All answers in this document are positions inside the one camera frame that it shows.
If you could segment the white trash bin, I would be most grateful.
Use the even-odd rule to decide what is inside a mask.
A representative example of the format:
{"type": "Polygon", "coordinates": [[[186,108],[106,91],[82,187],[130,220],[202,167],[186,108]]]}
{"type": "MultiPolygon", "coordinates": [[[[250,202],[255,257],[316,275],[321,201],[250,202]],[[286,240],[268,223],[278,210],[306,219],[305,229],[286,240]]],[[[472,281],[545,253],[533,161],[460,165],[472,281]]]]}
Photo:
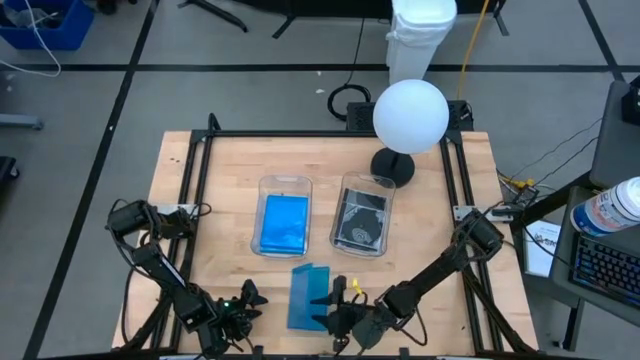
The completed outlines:
{"type": "Polygon", "coordinates": [[[433,56],[452,29],[456,0],[391,0],[386,65],[389,83],[422,79],[433,56]]]}

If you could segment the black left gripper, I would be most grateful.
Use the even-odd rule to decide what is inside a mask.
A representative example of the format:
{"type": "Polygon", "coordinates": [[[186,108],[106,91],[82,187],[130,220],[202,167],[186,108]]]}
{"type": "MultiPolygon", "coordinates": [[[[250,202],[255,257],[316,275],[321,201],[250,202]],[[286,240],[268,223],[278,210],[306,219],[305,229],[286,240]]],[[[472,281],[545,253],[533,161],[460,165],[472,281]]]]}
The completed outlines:
{"type": "Polygon", "coordinates": [[[251,322],[262,315],[260,310],[247,309],[247,306],[260,306],[268,303],[268,299],[259,294],[259,290],[251,279],[246,279],[241,287],[241,299],[218,299],[216,305],[220,313],[219,327],[224,332],[225,340],[235,344],[245,339],[251,330],[251,322]]]}

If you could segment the white globe table lamp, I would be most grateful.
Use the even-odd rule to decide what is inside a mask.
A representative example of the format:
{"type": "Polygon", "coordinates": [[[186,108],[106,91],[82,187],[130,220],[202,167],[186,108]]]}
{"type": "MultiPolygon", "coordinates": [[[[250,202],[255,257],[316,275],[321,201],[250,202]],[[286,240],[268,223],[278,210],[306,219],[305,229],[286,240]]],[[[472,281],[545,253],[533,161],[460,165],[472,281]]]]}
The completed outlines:
{"type": "Polygon", "coordinates": [[[417,79],[389,86],[374,105],[372,121],[382,148],[372,157],[370,172],[397,188],[414,177],[415,155],[429,152],[448,128],[450,111],[442,92],[417,79]]]}

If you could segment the grey floor bar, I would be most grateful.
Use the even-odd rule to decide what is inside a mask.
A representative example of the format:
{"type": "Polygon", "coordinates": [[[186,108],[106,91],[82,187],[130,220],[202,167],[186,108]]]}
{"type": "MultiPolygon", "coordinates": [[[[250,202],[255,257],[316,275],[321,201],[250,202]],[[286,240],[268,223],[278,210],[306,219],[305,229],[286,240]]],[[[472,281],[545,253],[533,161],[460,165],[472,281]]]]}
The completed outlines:
{"type": "Polygon", "coordinates": [[[36,116],[0,113],[0,126],[41,130],[43,122],[36,116]]]}

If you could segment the black keyboard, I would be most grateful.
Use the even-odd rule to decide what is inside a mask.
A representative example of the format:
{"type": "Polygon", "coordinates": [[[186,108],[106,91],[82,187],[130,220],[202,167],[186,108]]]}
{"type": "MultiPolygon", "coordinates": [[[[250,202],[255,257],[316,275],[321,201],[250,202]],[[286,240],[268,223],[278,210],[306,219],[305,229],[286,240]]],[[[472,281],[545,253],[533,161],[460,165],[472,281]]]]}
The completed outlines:
{"type": "Polygon", "coordinates": [[[640,257],[583,235],[574,236],[569,280],[640,308],[640,257]]]}

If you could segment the black desk device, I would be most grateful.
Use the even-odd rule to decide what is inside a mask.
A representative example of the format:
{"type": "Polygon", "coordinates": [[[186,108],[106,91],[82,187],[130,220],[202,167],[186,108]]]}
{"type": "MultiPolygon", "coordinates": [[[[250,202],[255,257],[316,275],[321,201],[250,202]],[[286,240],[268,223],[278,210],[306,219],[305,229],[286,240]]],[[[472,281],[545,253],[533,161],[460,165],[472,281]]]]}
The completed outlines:
{"type": "Polygon", "coordinates": [[[640,126],[640,75],[629,83],[629,91],[621,99],[624,122],[640,126]]]}

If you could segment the blue plastic crate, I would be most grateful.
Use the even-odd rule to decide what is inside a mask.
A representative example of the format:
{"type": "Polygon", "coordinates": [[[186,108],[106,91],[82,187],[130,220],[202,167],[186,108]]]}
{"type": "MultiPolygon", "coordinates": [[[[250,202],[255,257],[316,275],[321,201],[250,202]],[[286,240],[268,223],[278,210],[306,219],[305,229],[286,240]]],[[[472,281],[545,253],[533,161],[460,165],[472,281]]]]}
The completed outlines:
{"type": "Polygon", "coordinates": [[[15,10],[26,16],[25,26],[2,26],[0,37],[18,50],[42,49],[40,39],[49,50],[78,50],[93,22],[94,14],[83,0],[5,0],[7,10],[15,10]],[[47,20],[36,21],[37,33],[31,22],[33,14],[43,10],[47,15],[57,13],[47,25],[47,20]]]}

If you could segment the white paper sheet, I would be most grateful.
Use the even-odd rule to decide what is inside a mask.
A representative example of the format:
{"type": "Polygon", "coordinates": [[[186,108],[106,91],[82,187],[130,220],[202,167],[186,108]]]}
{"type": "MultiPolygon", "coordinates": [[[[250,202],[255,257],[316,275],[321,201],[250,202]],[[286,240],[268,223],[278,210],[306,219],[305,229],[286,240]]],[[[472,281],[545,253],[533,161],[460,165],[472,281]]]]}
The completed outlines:
{"type": "Polygon", "coordinates": [[[548,278],[561,227],[546,221],[536,221],[524,231],[524,272],[548,278]]]}

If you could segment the black aluminium table frame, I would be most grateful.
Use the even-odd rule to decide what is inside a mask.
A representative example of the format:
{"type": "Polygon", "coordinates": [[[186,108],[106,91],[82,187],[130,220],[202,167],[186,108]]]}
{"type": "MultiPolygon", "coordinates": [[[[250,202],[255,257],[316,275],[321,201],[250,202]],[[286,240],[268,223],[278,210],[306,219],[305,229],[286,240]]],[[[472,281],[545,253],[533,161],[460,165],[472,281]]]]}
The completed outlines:
{"type": "MultiPolygon", "coordinates": [[[[377,258],[347,254],[329,242],[333,218],[347,172],[369,172],[371,157],[382,148],[372,136],[346,131],[225,130],[212,139],[203,200],[212,213],[199,223],[194,245],[191,281],[214,298],[238,295],[250,278],[269,303],[256,319],[249,335],[265,355],[328,355],[332,337],[326,332],[287,329],[291,272],[313,263],[329,266],[332,277],[357,278],[370,301],[389,286],[408,280],[435,260],[449,245],[454,229],[441,151],[434,146],[415,157],[417,171],[411,182],[396,191],[387,251],[377,258]],[[256,217],[259,181],[267,175],[304,176],[312,181],[310,246],[303,258],[276,259],[256,255],[250,249],[256,217]]],[[[183,202],[180,198],[185,162],[192,133],[165,132],[151,190],[146,198],[159,205],[183,202]]],[[[463,132],[471,192],[479,206],[502,200],[495,162],[484,132],[463,132]]],[[[195,153],[193,175],[187,190],[192,202],[197,189],[203,149],[195,153]]],[[[518,259],[506,246],[488,264],[496,304],[520,336],[537,347],[529,304],[518,259]]],[[[420,303],[429,342],[417,346],[402,333],[389,331],[364,356],[398,355],[408,347],[411,355],[471,355],[474,353],[462,276],[456,274],[430,291],[420,303]]]]}

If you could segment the dark computer desk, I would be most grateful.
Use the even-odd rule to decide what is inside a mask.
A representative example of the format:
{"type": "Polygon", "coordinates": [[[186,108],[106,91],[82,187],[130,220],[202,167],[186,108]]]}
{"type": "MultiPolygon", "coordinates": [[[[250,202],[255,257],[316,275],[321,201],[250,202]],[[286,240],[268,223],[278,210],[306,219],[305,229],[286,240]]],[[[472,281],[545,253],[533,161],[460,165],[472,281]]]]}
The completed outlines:
{"type": "MultiPolygon", "coordinates": [[[[561,232],[555,251],[557,259],[553,260],[549,277],[555,285],[584,299],[587,303],[640,327],[640,308],[620,303],[602,293],[591,291],[586,287],[572,283],[570,281],[569,267],[560,261],[562,259],[569,263],[572,262],[572,252],[576,244],[574,241],[576,231],[570,221],[571,210],[574,206],[592,196],[593,193],[589,189],[572,187],[569,190],[561,223],[561,232]]],[[[600,238],[600,241],[616,250],[623,250],[640,257],[640,225],[600,238]]]]}

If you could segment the black vented box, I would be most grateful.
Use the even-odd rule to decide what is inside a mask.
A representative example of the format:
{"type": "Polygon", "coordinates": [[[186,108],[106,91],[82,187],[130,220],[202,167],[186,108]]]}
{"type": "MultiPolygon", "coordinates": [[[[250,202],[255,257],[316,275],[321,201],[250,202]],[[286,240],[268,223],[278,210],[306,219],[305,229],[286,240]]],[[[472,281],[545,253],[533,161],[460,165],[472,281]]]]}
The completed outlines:
{"type": "MultiPolygon", "coordinates": [[[[347,106],[346,128],[356,131],[372,131],[374,106],[375,104],[372,102],[349,103],[347,106]]],[[[448,108],[448,130],[474,130],[472,109],[466,101],[449,101],[448,108]]]]}

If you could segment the white wipes canister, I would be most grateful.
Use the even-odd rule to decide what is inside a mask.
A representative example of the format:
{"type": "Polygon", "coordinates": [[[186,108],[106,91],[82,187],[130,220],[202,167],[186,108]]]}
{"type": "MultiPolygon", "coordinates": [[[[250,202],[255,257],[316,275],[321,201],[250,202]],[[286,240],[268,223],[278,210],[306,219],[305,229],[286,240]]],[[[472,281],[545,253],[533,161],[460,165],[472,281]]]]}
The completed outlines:
{"type": "Polygon", "coordinates": [[[573,227],[592,237],[604,237],[640,224],[640,176],[576,205],[570,212],[573,227]]]}

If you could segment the black floor object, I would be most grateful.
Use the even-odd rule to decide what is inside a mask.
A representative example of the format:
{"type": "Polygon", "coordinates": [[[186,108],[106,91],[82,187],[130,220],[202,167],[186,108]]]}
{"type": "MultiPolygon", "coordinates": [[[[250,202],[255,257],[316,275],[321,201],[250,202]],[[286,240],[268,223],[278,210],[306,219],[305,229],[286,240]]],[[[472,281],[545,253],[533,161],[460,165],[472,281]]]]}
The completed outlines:
{"type": "Polygon", "coordinates": [[[17,179],[20,171],[16,165],[16,159],[8,156],[0,156],[0,183],[17,179]]]}

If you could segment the grey side table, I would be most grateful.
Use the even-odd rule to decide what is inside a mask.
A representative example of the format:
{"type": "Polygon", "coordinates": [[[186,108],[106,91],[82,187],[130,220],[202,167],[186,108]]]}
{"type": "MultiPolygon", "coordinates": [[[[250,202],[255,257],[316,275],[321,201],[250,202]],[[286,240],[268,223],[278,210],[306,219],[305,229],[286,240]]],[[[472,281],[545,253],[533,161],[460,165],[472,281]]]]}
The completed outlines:
{"type": "Polygon", "coordinates": [[[590,181],[602,188],[640,176],[640,126],[622,119],[622,99],[630,85],[610,84],[601,120],[590,181]]]}

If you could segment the black stand leg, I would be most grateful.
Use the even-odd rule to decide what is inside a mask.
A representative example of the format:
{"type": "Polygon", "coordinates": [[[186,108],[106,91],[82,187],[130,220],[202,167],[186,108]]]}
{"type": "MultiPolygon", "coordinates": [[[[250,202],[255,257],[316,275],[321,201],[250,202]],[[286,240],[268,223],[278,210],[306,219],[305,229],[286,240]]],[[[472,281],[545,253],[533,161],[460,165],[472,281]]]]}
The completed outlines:
{"type": "Polygon", "coordinates": [[[222,8],[216,5],[213,5],[207,0],[184,0],[182,3],[178,4],[177,7],[184,8],[190,5],[197,6],[198,8],[203,9],[206,12],[217,16],[218,18],[226,21],[227,23],[230,23],[238,27],[244,33],[248,32],[247,25],[241,19],[239,19],[235,15],[231,14],[230,12],[222,8]]]}
{"type": "Polygon", "coordinates": [[[305,15],[305,3],[307,0],[283,0],[283,14],[285,20],[282,25],[272,34],[273,39],[279,39],[290,25],[298,18],[305,15]]]}

